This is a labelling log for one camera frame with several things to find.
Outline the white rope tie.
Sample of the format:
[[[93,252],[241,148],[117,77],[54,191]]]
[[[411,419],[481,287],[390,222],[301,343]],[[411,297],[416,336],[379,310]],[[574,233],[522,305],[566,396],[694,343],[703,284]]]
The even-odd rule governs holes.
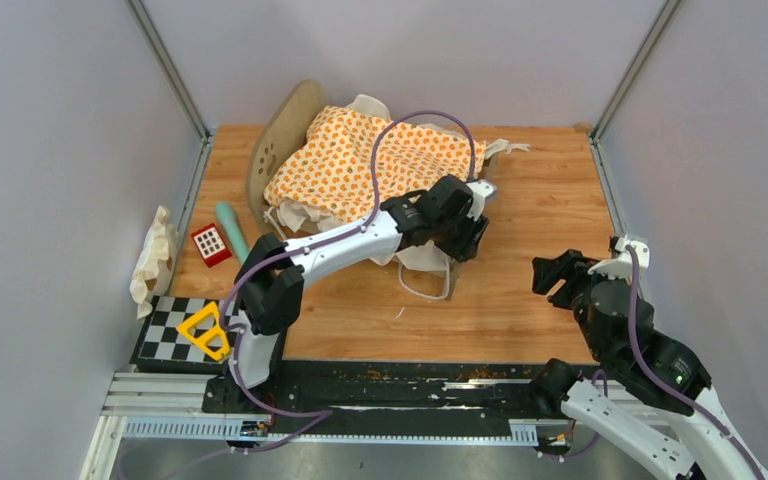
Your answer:
[[[451,301],[455,286],[452,260],[446,261],[442,271],[418,271],[410,273],[402,263],[397,267],[397,279],[408,293],[429,301]]]

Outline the yellow duck print blanket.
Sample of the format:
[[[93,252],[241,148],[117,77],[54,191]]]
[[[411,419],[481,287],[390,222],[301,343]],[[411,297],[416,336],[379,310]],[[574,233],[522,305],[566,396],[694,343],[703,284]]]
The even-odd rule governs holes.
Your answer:
[[[359,95],[346,107],[318,112],[263,197],[290,230],[299,231],[305,221],[329,230],[360,219],[376,203],[428,189],[447,174],[460,180],[479,174],[497,152],[529,149],[506,139],[469,141],[463,132],[434,123],[392,126],[381,102]]]

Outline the wooden pet bed frame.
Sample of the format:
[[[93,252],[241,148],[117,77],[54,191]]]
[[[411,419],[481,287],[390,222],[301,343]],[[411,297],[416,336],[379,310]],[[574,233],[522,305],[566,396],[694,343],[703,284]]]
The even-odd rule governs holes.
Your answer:
[[[278,168],[288,159],[291,150],[302,145],[303,135],[306,128],[318,112],[326,106],[328,106],[328,104],[326,102],[325,92],[318,82],[314,80],[300,82],[283,101],[278,111],[273,115],[256,144],[249,169],[246,193],[250,210],[261,225],[262,236],[273,233],[279,239],[286,241],[328,231],[316,230],[313,223],[310,221],[303,222],[297,232],[290,230],[281,223],[279,210],[271,208],[263,197],[267,183],[277,173]],[[391,121],[392,126],[400,123],[416,124],[412,116]],[[391,126],[385,127],[379,136],[381,138],[386,137],[390,130]],[[461,132],[466,135],[469,141],[474,141],[467,129],[462,129]],[[470,182],[485,179],[482,172],[490,163],[491,158],[492,156],[485,160],[483,169],[479,174],[469,173],[466,180],[461,181]],[[372,211],[382,203],[376,203],[370,212],[361,218],[370,215]],[[414,252],[423,247],[430,247],[434,252],[440,254],[444,259],[445,269],[446,261],[451,259],[437,249],[432,243],[427,243],[419,247],[411,247],[403,251]],[[401,252],[390,257],[374,257],[371,260],[388,262],[397,258]]]

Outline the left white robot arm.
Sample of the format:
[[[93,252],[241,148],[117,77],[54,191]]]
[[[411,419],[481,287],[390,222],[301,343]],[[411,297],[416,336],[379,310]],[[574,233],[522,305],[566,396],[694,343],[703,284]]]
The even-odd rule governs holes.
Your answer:
[[[364,260],[427,243],[455,262],[469,261],[489,224],[486,204],[496,194],[485,179],[465,183],[446,175],[428,190],[392,197],[370,215],[326,232],[286,241],[261,236],[227,299],[238,310],[228,324],[237,333],[229,359],[231,404],[243,413],[264,405],[263,382],[276,345],[299,318],[308,287]]]

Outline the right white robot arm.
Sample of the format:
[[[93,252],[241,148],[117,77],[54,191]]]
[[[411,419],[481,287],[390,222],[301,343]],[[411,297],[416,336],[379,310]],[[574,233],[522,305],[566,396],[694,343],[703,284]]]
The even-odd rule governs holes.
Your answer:
[[[557,358],[531,382],[535,411],[589,427],[659,479],[768,479],[768,469],[725,413],[699,357],[656,329],[654,308],[639,292],[649,246],[614,236],[610,250],[603,260],[578,250],[534,258],[532,290],[572,313],[597,371],[653,409],[675,435],[666,436],[617,406],[604,385]]]

